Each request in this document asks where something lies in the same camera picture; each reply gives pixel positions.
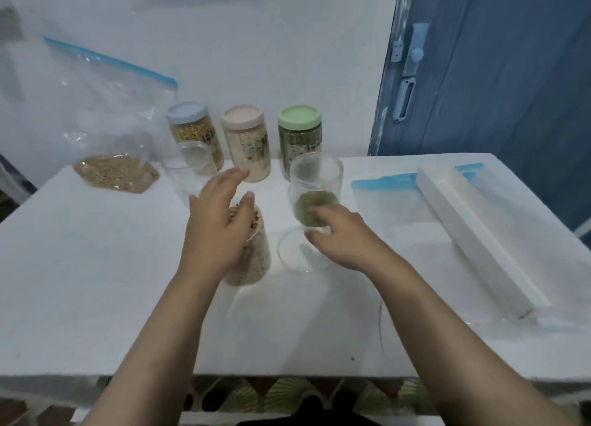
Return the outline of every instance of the door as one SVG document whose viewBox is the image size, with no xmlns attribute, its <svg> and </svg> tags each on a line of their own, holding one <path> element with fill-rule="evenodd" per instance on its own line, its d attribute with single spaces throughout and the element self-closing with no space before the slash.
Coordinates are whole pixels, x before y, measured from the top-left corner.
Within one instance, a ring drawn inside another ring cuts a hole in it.
<svg viewBox="0 0 591 426">
<path fill-rule="evenodd" d="M 424 57 L 403 77 L 415 23 Z M 411 0 L 395 29 L 370 155 L 490 152 L 569 228 L 591 218 L 591 0 Z"/>
</svg>

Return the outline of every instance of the forearm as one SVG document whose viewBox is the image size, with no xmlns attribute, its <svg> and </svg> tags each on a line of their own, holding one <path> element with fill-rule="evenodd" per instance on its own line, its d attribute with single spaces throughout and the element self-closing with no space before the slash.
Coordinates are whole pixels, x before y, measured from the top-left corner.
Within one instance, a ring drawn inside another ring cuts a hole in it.
<svg viewBox="0 0 591 426">
<path fill-rule="evenodd" d="M 367 269 L 432 402 L 448 424 L 570 424 L 402 258 Z"/>
<path fill-rule="evenodd" d="M 174 276 L 85 425 L 178 423 L 214 281 Z"/>
</svg>

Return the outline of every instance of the hand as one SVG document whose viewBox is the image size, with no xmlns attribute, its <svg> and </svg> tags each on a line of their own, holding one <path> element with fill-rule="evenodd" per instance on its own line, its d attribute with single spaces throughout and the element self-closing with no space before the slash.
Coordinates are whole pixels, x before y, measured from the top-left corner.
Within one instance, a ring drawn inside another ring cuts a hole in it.
<svg viewBox="0 0 591 426">
<path fill-rule="evenodd" d="M 384 258 L 398 256 L 367 225 L 359 213 L 351 213 L 343 205 L 308 208 L 326 222 L 331 235 L 306 230 L 308 241 L 322 254 L 348 269 L 368 273 L 369 268 Z"/>
<path fill-rule="evenodd" d="M 250 231 L 255 195 L 248 191 L 230 222 L 230 202 L 236 188 L 249 174 L 232 168 L 212 177 L 199 197 L 189 196 L 191 214 L 179 271 L 199 272 L 219 283 L 240 257 Z"/>
</svg>

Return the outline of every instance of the person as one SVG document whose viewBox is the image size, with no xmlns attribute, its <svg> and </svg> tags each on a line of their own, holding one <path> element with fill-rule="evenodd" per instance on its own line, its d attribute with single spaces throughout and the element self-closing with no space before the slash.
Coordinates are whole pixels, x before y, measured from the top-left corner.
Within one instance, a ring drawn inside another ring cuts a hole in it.
<svg viewBox="0 0 591 426">
<path fill-rule="evenodd" d="M 85 426 L 178 424 L 197 356 L 203 318 L 247 241 L 254 194 L 229 205 L 248 175 L 230 169 L 190 197 L 179 268 Z M 380 292 L 400 340 L 447 425 L 572 424 L 513 371 L 421 276 L 344 206 L 311 208 L 331 235 L 307 239 L 335 263 L 364 273 Z"/>
</svg>

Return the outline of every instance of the table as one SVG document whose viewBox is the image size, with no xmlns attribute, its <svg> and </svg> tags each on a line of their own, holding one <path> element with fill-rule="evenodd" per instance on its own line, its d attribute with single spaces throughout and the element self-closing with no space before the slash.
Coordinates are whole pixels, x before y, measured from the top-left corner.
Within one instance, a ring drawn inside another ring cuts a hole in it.
<svg viewBox="0 0 591 426">
<path fill-rule="evenodd" d="M 483 162 L 515 181 L 533 209 L 552 216 L 489 154 L 343 162 L 342 203 L 352 210 L 354 179 Z M 287 187 L 273 161 L 267 179 L 238 189 L 238 195 L 255 191 L 273 252 L 281 232 L 297 225 Z M 70 167 L 62 169 L 0 224 L 0 376 L 113 374 L 176 270 L 187 217 L 165 175 L 134 195 L 89 187 Z M 273 254 L 270 272 L 256 285 L 220 285 L 196 373 L 416 375 L 364 275 L 338 267 L 321 275 L 288 273 Z M 484 339 L 526 378 L 591 379 L 591 333 Z"/>
</svg>

